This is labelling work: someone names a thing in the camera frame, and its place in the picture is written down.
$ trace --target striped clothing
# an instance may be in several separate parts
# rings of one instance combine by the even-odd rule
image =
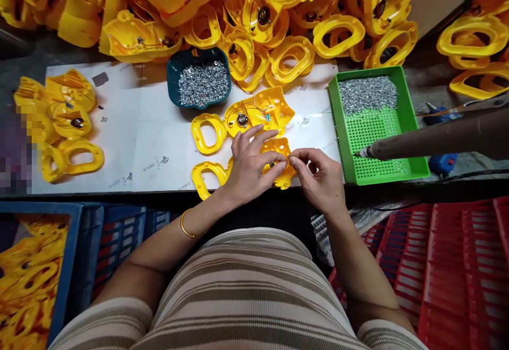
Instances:
[[[293,235],[235,230],[180,269],[153,316],[121,297],[76,317],[50,350],[425,349],[405,329],[366,322],[357,336],[327,279]]]

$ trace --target black cable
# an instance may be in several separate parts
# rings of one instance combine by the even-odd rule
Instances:
[[[370,209],[374,209],[375,211],[385,212],[385,211],[398,211],[398,210],[400,210],[400,209],[414,207],[414,206],[419,205],[419,204],[422,204],[422,203],[423,203],[423,202],[412,203],[412,204],[409,204],[409,205],[406,205],[406,206],[402,206],[402,207],[398,207],[398,208],[387,208],[387,209],[375,208],[375,207],[372,207],[372,206],[368,206],[368,207],[369,207]]]
[[[433,184],[446,183],[446,182],[455,181],[455,180],[459,180],[459,179],[463,179],[463,178],[471,178],[473,176],[479,176],[479,175],[492,175],[492,174],[503,174],[503,173],[509,173],[509,169],[466,172],[461,175],[456,175],[453,177],[437,180],[437,181],[433,182]]]

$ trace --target green plastic tray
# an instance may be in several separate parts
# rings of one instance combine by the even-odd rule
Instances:
[[[396,110],[363,110],[345,116],[339,82],[353,78],[388,76],[398,89]],[[329,83],[332,114],[339,138],[339,150],[347,183],[359,186],[425,178],[429,167],[425,157],[380,161],[354,156],[377,139],[418,128],[405,73],[401,66],[338,73]]]

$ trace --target teal bowl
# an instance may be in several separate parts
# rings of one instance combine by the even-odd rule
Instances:
[[[206,103],[205,105],[188,105],[184,106],[180,102],[180,92],[179,92],[179,79],[182,71],[191,66],[191,65],[203,65],[208,64],[213,61],[220,61],[226,67],[226,70],[230,72],[230,66],[228,65],[228,59],[226,58],[226,54],[219,48],[211,48],[211,49],[198,49],[191,48],[188,50],[182,50],[175,53],[171,56],[168,64],[166,66],[166,81],[168,83],[168,95],[170,96],[170,100],[178,107],[183,109],[198,109],[204,110],[208,108],[211,104],[223,102],[232,91],[232,79],[229,77],[228,83],[228,91],[221,99]]]

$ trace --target gold bangle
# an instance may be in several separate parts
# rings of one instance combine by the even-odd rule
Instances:
[[[188,231],[186,231],[186,229],[184,228],[184,216],[190,211],[192,210],[192,208],[188,209],[187,211],[185,211],[182,216],[180,217],[180,228],[182,229],[182,232],[185,233],[188,237],[194,239],[196,237],[196,235],[193,235],[191,233],[189,233]]]

